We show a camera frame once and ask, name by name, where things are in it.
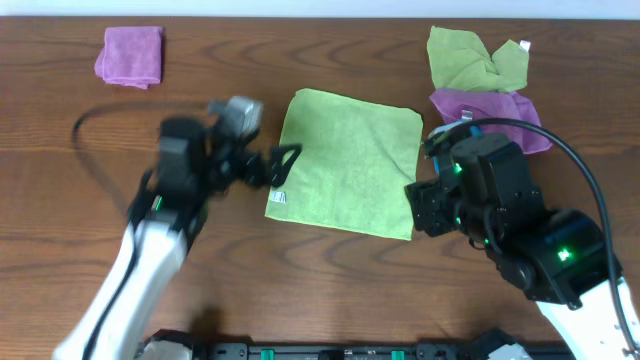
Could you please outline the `light green cloth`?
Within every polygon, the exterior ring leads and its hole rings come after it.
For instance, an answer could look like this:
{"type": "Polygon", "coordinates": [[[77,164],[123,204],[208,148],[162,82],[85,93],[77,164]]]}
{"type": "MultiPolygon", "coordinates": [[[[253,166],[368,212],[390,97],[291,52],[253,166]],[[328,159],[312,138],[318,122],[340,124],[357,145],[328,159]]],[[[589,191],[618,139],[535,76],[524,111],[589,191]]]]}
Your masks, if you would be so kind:
{"type": "Polygon", "coordinates": [[[302,152],[285,184],[271,190],[266,216],[410,240],[404,189],[416,180],[422,132],[421,116],[408,108],[297,91],[280,142],[302,152]]]}

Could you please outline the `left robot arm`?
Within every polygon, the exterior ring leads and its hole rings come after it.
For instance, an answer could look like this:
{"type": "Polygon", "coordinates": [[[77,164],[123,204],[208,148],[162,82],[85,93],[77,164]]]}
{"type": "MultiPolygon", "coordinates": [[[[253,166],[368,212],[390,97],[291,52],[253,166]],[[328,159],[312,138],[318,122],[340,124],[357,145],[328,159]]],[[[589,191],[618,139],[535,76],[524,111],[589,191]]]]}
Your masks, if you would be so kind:
{"type": "Polygon", "coordinates": [[[256,130],[173,117],[160,126],[158,162],[141,178],[109,274],[55,359],[133,359],[160,295],[179,271],[208,215],[208,200],[235,181],[280,187],[300,156],[299,144],[250,152],[256,130]]]}

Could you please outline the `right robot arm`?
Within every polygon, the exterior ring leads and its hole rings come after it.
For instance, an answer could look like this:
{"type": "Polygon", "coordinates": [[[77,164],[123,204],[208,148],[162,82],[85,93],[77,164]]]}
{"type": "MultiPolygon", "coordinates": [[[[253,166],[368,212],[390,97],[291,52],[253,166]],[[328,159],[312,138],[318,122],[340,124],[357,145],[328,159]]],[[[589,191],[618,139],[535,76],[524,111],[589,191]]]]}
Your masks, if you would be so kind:
{"type": "Polygon", "coordinates": [[[576,358],[630,358],[609,277],[627,309],[629,289],[620,265],[607,265],[596,223],[579,210],[546,207],[520,146],[504,134],[439,133],[424,147],[437,176],[405,188],[415,228],[468,237],[536,303],[576,358]]]}

